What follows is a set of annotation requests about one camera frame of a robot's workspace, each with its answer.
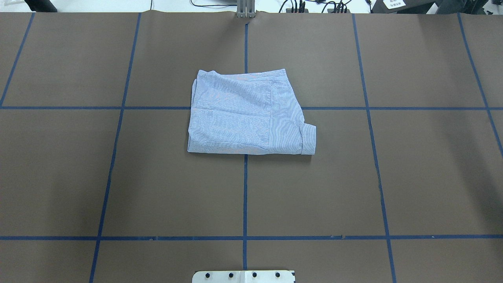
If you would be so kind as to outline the brown paper table cover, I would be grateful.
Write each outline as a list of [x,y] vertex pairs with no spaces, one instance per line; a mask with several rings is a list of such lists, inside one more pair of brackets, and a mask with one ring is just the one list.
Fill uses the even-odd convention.
[[[285,69],[316,154],[187,152]],[[502,16],[1,13],[1,282],[502,282]]]

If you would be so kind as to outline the light blue striped shirt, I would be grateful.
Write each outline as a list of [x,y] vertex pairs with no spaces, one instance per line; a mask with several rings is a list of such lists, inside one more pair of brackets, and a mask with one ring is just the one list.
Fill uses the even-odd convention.
[[200,70],[191,89],[187,151],[314,155],[316,126],[284,69],[223,75]]

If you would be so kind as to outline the aluminium frame post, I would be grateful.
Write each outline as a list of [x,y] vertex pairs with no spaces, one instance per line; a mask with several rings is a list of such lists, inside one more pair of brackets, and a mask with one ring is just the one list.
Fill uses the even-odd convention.
[[237,18],[255,18],[255,0],[237,0]]

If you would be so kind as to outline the black water bottle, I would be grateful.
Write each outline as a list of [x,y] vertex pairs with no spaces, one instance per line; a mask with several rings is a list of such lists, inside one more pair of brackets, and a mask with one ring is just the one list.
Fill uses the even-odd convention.
[[50,0],[24,0],[31,11],[42,13],[57,13],[58,10]]

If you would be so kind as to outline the black box with label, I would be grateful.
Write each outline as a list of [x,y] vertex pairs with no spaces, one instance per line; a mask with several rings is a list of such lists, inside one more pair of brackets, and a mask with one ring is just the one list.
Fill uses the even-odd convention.
[[372,0],[372,14],[426,14],[435,0]]

